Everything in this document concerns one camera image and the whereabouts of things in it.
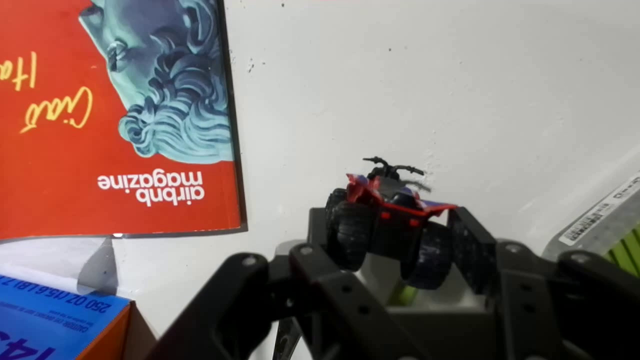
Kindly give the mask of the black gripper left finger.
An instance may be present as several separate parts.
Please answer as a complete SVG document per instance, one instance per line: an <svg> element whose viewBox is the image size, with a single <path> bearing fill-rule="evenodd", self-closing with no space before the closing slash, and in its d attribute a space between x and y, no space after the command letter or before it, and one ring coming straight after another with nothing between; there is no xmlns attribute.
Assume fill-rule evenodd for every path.
<svg viewBox="0 0 640 360"><path fill-rule="evenodd" d="M228 256L147 360L250 360L282 325L274 360L304 340L313 360L428 360L428 349L326 250L297 244L273 259Z"/></svg>

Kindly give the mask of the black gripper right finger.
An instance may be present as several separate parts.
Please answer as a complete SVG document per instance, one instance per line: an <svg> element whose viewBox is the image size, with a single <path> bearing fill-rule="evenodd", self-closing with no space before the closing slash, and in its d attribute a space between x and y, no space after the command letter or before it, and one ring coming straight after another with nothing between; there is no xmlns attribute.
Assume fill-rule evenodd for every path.
<svg viewBox="0 0 640 360"><path fill-rule="evenodd" d="M493 306L503 360L640 360L640 280L588 250L557 259L448 213L455 263Z"/></svg>

